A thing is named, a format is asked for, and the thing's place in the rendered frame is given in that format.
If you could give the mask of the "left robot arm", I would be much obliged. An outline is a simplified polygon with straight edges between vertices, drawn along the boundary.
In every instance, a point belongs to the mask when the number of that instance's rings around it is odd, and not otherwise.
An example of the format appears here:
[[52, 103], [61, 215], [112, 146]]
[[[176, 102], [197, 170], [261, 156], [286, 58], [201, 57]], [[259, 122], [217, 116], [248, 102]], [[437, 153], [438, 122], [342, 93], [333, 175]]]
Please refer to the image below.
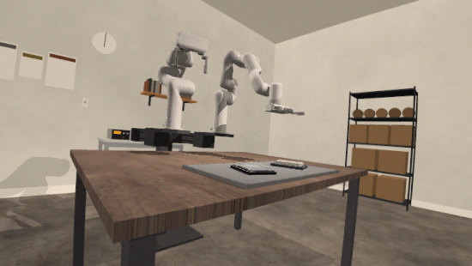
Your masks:
[[244, 56], [238, 51], [227, 51], [222, 60], [221, 76], [219, 85], [225, 90], [217, 90], [215, 92], [215, 114], [214, 124], [210, 133], [226, 133], [227, 128], [227, 106], [234, 103], [238, 90], [238, 83], [233, 79], [233, 63], [240, 68], [247, 69], [250, 75], [250, 83], [257, 94], [269, 97], [269, 104], [281, 105], [282, 85], [278, 82], [267, 85], [260, 78], [259, 71], [260, 61], [251, 53]]

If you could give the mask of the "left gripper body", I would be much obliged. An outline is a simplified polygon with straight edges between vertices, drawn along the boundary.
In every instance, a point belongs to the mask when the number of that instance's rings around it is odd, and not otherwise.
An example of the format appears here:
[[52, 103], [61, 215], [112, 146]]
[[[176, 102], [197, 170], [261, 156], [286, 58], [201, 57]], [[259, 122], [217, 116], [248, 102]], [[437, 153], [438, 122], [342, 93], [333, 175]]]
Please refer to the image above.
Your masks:
[[[277, 107], [278, 106], [281, 106], [281, 105], [275, 105], [275, 104], [265, 104], [265, 107], [264, 107], [264, 110], [266, 112], [274, 112], [274, 113], [280, 113], [280, 114], [288, 114], [288, 113], [285, 113], [285, 112], [278, 112], [277, 111]], [[275, 107], [275, 109], [274, 109]], [[285, 106], [282, 106], [282, 110], [284, 110], [284, 107]]]

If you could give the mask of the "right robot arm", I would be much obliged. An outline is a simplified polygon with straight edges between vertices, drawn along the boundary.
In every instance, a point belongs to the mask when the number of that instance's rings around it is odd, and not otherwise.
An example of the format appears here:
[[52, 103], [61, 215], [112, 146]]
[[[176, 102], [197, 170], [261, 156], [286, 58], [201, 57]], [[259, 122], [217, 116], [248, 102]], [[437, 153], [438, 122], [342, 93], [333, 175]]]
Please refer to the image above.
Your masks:
[[[158, 68], [157, 75], [160, 82], [166, 86], [166, 122], [162, 129], [183, 130], [181, 129], [182, 106], [183, 101], [180, 95], [191, 97], [195, 93], [193, 82], [183, 79], [182, 76], [186, 68], [192, 67], [194, 60], [192, 51], [179, 50], [177, 53], [178, 66], [173, 66], [175, 51], [169, 51], [166, 55], [166, 64]], [[168, 128], [167, 128], [168, 127]]]

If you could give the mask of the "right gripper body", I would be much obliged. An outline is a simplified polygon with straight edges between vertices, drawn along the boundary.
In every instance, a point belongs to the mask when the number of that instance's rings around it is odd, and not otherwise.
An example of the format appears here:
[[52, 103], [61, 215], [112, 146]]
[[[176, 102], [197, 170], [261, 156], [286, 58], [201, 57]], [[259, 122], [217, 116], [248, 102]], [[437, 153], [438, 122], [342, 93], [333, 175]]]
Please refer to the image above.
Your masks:
[[176, 46], [183, 46], [185, 50], [193, 52], [202, 52], [205, 53], [208, 47], [208, 41], [206, 39], [199, 38], [197, 36], [179, 32], [176, 36]]

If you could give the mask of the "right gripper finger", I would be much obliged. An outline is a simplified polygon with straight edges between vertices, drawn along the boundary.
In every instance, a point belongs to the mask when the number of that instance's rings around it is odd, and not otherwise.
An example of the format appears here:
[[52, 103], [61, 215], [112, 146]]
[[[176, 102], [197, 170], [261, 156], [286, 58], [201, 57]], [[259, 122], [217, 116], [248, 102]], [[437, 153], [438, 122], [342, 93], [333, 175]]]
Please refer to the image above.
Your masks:
[[173, 66], [178, 66], [177, 53], [179, 52], [179, 49], [180, 49], [180, 50], [184, 50], [185, 48], [184, 48], [183, 46], [179, 46], [179, 48], [177, 48], [177, 47], [174, 48], [175, 56], [174, 56], [174, 65], [173, 65]]
[[197, 52], [197, 54], [198, 54], [198, 55], [201, 55], [201, 56], [202, 56], [202, 59], [205, 60], [205, 65], [204, 65], [203, 73], [206, 74], [206, 73], [207, 73], [207, 68], [208, 68], [208, 65], [207, 65], [207, 63], [208, 63], [208, 57], [207, 57], [207, 56], [204, 56], [204, 53], [199, 52], [199, 51]]

